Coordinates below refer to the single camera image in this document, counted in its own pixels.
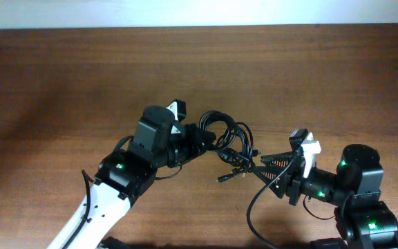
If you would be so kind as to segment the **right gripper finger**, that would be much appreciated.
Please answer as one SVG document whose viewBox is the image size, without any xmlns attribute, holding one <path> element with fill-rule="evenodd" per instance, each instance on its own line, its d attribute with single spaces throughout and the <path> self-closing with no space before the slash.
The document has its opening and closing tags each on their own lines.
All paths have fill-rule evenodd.
<svg viewBox="0 0 398 249">
<path fill-rule="evenodd" d="M 263 167 L 256 166 L 252 172 L 265 184 L 270 183 L 280 175 L 280 177 L 269 188 L 277 197 L 283 198 L 286 191 L 286 173 L 283 173 L 284 169 L 284 167 L 273 165 Z"/>
<path fill-rule="evenodd" d="M 279 154 L 263 155 L 260 161 L 267 166 L 286 167 L 291 165 L 300 165 L 301 158 L 294 154 L 292 151 L 283 152 Z"/>
</svg>

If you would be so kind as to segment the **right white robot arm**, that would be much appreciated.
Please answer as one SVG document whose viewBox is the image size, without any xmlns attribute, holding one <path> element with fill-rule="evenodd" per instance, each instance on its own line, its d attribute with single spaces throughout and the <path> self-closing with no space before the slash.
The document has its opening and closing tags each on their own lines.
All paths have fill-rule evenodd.
<svg viewBox="0 0 398 249">
<path fill-rule="evenodd" d="M 316 166 L 320 149 L 262 156 L 252 172 L 280 199 L 296 205 L 301 196 L 335 206 L 337 238 L 310 242 L 311 248 L 398 248 L 398 220 L 380 199 L 383 167 L 376 149 L 346 146 L 335 173 Z"/>
</svg>

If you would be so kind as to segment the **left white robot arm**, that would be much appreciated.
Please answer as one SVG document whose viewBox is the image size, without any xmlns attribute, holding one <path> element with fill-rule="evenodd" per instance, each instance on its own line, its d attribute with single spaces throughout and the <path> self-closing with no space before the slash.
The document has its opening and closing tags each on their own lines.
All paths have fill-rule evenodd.
<svg viewBox="0 0 398 249">
<path fill-rule="evenodd" d="M 214 133 L 180 121 L 166 107 L 147 107 L 134 135 L 116 144 L 94 177 L 83 175 L 86 195 L 49 248 L 96 248 L 157 180 L 159 168 L 181 167 L 211 149 Z"/>
</svg>

